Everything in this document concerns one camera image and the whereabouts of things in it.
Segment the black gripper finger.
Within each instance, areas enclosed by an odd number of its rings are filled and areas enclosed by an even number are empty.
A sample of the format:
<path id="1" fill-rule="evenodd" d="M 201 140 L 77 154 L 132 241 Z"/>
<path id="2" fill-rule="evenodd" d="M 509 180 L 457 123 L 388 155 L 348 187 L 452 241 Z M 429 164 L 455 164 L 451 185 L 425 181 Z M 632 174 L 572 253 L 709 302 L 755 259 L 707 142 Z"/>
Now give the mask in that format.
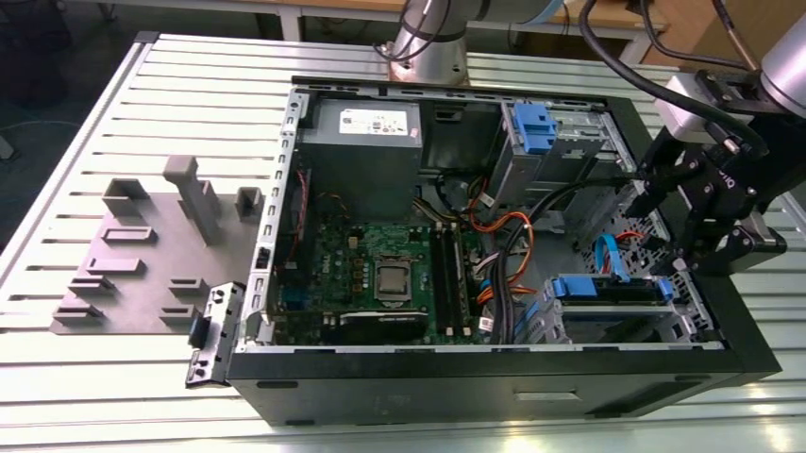
<path id="1" fill-rule="evenodd" d="M 701 164 L 696 158 L 677 163 L 685 146 L 687 143 L 671 134 L 659 134 L 652 140 L 637 168 L 643 192 L 625 210 L 627 217 L 644 217 L 660 205 L 667 194 L 700 171 Z"/>
<path id="2" fill-rule="evenodd" d="M 745 264 L 751 251 L 752 238 L 743 226 L 687 219 L 673 244 L 669 270 L 728 276 Z"/>

